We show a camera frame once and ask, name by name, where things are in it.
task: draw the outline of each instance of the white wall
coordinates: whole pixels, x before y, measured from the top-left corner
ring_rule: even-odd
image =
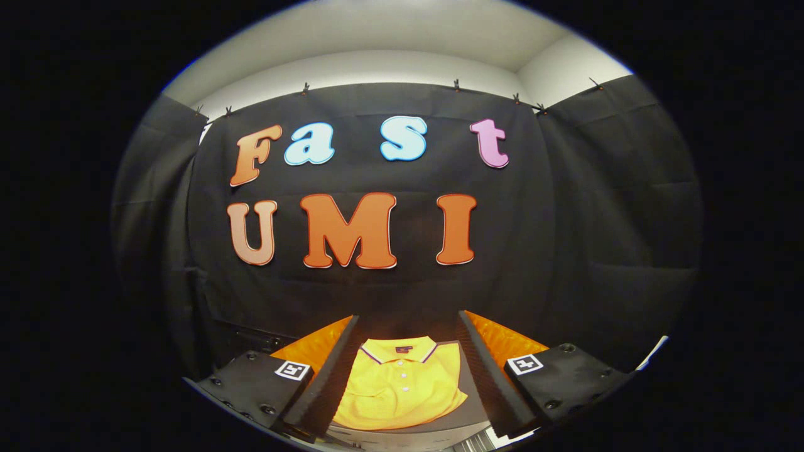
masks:
[[[505,69],[454,56],[420,51],[349,51],[316,56],[258,72],[214,92],[191,105],[203,105],[202,113],[215,119],[247,105],[301,92],[341,84],[408,82],[453,86],[512,97],[519,92],[525,101],[525,88],[516,74]]]
[[[631,72],[576,35],[559,39],[536,55],[518,73],[455,56],[420,51],[349,51],[316,56],[258,72],[205,97],[201,113],[216,119],[227,107],[241,109],[274,97],[343,84],[408,82],[453,86],[503,97],[519,93],[527,104],[550,106],[594,86]]]
[[[632,72],[607,53],[578,35],[568,35],[537,54],[517,72],[528,97],[549,107],[597,83],[628,76]]]

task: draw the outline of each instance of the pink letter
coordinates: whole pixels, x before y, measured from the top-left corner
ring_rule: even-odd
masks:
[[[505,139],[505,131],[494,127],[494,120],[484,119],[469,126],[469,130],[478,135],[480,158],[492,168],[502,168],[508,164],[508,156],[500,154],[497,140]]]

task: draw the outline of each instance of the black fabric backdrop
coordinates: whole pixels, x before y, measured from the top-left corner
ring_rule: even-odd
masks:
[[[668,331],[687,296],[701,212],[687,148],[667,113],[635,76],[604,86],[546,115],[504,97],[425,84],[322,88],[237,110],[214,121],[194,158],[189,145],[163,151],[182,155],[181,164],[154,172],[123,162],[113,217],[118,260],[144,262],[143,249],[164,250],[152,255],[162,273],[150,283],[159,281],[162,292],[151,293],[167,306],[174,341],[194,376],[207,372],[205,341],[214,335],[214,320],[301,337],[358,314],[377,338],[448,340],[440,335],[450,334],[461,309],[548,346],[576,343],[628,372]],[[181,115],[192,124],[188,135],[199,132],[192,110],[175,117]],[[380,154],[379,126],[397,115],[427,122],[421,158],[389,162]],[[506,132],[498,143],[510,163],[502,169],[482,162],[469,131],[485,118]],[[287,165],[290,134],[318,121],[334,127],[334,157]],[[231,188],[237,140],[275,124],[283,135],[258,164],[260,176]],[[132,141],[127,159],[145,155],[148,145],[140,143]],[[127,195],[143,179],[172,189],[159,195],[172,196],[159,204],[168,210],[159,213],[152,195],[145,215],[143,199]],[[370,192],[397,198],[390,220],[397,266],[360,269],[353,258],[346,268],[305,267],[307,218],[299,201],[332,195],[348,220]],[[443,234],[436,199],[450,193],[478,201],[470,221],[475,257],[442,266],[435,260]],[[278,203],[275,254],[255,266],[235,254],[226,207],[252,208],[246,227],[257,248],[253,204],[265,199]],[[142,236],[151,230],[162,232]],[[147,264],[152,274],[154,262]],[[124,281],[135,281],[134,268],[121,264]],[[137,286],[148,286],[140,274]]]

